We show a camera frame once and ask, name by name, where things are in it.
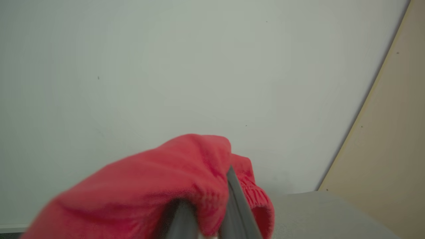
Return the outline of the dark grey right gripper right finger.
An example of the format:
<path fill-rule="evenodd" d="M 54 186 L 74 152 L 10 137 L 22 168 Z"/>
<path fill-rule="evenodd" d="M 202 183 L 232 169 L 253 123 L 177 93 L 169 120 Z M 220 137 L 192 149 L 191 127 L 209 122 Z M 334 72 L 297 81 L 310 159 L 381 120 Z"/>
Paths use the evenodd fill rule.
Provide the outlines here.
<path fill-rule="evenodd" d="M 245 198 L 235 170 L 227 173 L 229 198 L 225 217 L 219 228 L 219 239 L 262 239 L 253 213 Z"/>

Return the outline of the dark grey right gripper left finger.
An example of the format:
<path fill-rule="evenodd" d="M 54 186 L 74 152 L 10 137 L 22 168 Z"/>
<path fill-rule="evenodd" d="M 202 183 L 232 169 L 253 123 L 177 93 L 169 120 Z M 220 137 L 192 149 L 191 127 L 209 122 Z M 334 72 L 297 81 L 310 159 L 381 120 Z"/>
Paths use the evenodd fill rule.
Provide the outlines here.
<path fill-rule="evenodd" d="M 169 217 L 163 225 L 163 239 L 197 239 L 199 227 L 195 206 L 185 199 L 172 202 Z"/>

